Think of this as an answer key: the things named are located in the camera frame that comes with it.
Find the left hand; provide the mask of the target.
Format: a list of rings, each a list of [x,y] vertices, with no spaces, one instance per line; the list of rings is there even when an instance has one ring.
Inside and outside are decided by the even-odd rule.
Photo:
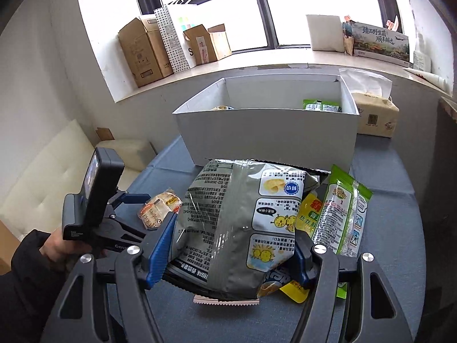
[[[47,238],[39,252],[50,262],[63,263],[69,256],[82,256],[93,252],[93,249],[85,242],[64,240],[62,229],[57,228]]]

